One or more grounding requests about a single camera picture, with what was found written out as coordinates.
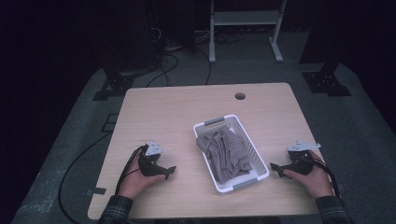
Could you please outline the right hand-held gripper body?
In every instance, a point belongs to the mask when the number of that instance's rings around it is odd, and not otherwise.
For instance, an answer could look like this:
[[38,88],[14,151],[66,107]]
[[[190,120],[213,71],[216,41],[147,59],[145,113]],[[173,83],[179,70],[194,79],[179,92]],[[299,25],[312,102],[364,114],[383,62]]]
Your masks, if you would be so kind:
[[311,149],[320,148],[319,143],[311,143],[297,140],[291,147],[287,148],[291,167],[290,169],[301,175],[308,175],[313,169],[313,157]]

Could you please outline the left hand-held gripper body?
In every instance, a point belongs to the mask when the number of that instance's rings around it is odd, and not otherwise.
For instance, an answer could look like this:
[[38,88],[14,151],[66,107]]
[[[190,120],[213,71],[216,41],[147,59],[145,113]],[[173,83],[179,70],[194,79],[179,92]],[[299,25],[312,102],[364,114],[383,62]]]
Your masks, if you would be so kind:
[[151,141],[148,145],[142,147],[138,158],[138,164],[144,176],[165,174],[165,169],[156,163],[162,153],[163,149],[155,141]]

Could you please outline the white plastic basket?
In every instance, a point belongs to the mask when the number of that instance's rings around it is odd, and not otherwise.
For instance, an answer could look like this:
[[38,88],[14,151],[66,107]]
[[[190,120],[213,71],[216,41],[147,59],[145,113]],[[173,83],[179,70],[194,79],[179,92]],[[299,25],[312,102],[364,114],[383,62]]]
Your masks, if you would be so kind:
[[237,176],[224,184],[220,184],[214,177],[214,165],[212,160],[208,159],[202,151],[206,166],[217,191],[220,193],[228,193],[233,190],[247,187],[266,178],[269,175],[269,170],[236,115],[227,115],[195,124],[193,126],[193,131],[197,138],[202,134],[218,131],[221,127],[227,127],[232,132],[242,136],[244,149],[247,152],[252,169],[246,175]]

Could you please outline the grey pants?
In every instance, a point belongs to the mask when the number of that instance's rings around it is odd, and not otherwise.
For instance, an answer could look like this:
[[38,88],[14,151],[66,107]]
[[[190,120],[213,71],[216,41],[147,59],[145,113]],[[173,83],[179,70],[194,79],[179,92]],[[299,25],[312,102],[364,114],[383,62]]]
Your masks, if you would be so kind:
[[198,136],[196,144],[212,160],[214,177],[220,184],[246,175],[252,169],[242,136],[227,127]]

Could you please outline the person's left hand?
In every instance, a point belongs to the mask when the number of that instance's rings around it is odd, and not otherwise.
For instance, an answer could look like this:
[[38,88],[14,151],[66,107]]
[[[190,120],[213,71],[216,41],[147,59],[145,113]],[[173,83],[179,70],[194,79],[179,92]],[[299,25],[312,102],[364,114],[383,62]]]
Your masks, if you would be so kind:
[[144,176],[139,168],[138,158],[134,158],[120,184],[118,195],[135,200],[146,188],[165,180],[164,175]]

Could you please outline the person's right hand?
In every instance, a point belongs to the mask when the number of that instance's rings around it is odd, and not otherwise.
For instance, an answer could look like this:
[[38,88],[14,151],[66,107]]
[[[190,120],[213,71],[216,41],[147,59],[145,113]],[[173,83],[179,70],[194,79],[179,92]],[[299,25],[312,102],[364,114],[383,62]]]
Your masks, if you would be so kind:
[[329,176],[320,167],[314,165],[308,175],[301,175],[292,170],[290,170],[290,174],[291,179],[303,185],[307,192],[315,199],[324,196],[334,196]]

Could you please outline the dark tape strip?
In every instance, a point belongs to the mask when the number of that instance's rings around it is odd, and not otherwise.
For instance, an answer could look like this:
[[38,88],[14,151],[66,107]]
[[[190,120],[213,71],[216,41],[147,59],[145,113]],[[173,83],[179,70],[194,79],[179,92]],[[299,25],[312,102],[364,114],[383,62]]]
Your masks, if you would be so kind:
[[92,188],[92,189],[88,189],[86,191],[86,195],[88,195],[88,196],[92,196],[94,194],[105,195],[106,194],[106,189],[95,187],[95,188]]

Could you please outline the dark equipment rack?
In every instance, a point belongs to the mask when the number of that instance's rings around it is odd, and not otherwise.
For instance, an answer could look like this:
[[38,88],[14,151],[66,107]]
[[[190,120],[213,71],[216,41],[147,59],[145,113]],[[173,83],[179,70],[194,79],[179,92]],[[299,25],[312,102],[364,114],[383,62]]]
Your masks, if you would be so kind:
[[165,41],[195,48],[193,0],[91,0],[102,37],[101,63],[157,66]]

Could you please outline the black stand with base plate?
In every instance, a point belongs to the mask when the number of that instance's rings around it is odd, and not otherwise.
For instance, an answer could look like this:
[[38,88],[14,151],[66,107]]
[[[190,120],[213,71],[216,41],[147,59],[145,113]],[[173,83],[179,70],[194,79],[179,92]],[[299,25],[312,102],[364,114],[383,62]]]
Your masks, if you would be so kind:
[[135,75],[122,75],[115,67],[105,67],[106,80],[93,96],[94,101],[105,101],[109,97],[124,96],[132,88]]
[[300,60],[300,63],[323,63],[318,71],[303,72],[304,80],[313,93],[327,93],[329,96],[351,95],[334,74],[340,63],[338,15],[333,0],[319,0],[318,12]]

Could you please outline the white metal stand frame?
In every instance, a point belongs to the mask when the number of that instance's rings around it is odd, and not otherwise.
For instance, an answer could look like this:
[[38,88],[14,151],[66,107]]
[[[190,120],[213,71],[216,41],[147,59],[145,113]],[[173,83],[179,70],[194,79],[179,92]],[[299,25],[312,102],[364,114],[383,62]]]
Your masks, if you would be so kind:
[[287,2],[288,0],[281,0],[278,10],[218,12],[215,10],[215,0],[211,0],[208,61],[210,63],[216,61],[215,28],[217,26],[274,25],[275,30],[273,35],[269,37],[269,43],[276,61],[282,63],[284,59],[278,47],[277,39]]

